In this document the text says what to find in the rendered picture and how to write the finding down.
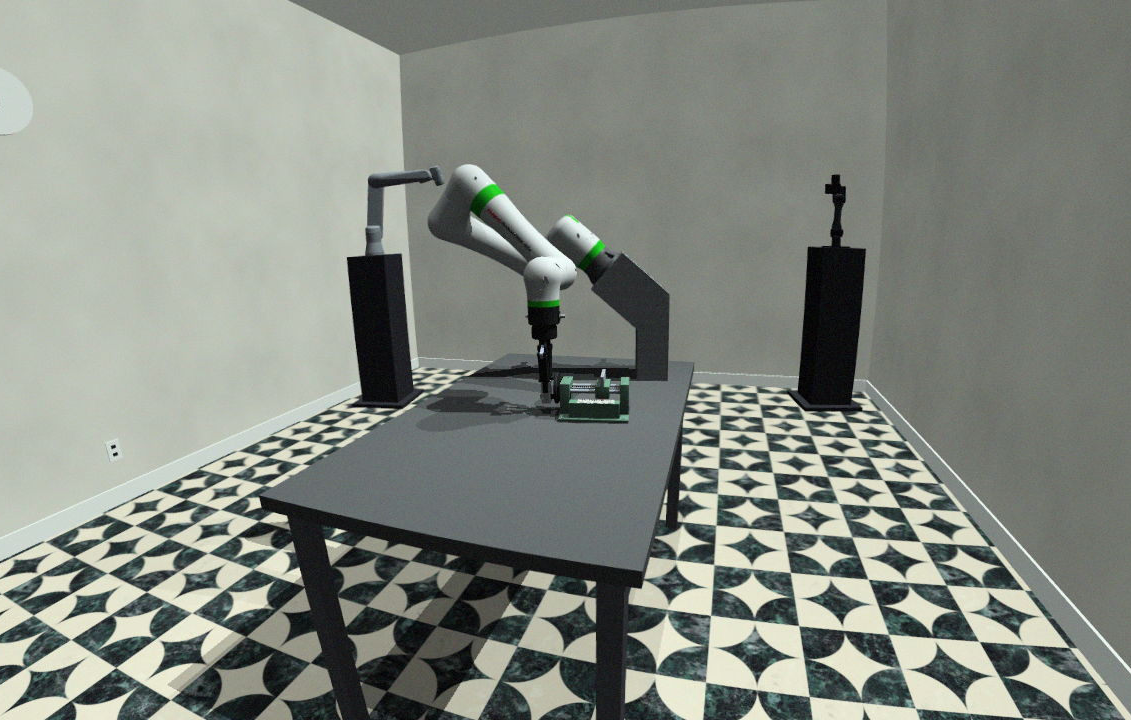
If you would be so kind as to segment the green bench vise with handwheel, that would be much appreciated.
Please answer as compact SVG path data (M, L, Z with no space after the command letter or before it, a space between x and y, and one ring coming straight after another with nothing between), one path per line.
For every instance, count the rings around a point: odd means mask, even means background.
M605 372L605 379L603 379ZM573 393L594 393L602 400L575 400ZM610 394L620 394L620 400L603 400ZM629 378L621 378L620 384L611 384L606 370L602 368L596 384L573 384L573 375L553 375L553 401L560 401L559 420L582 420L582 423L628 423Z

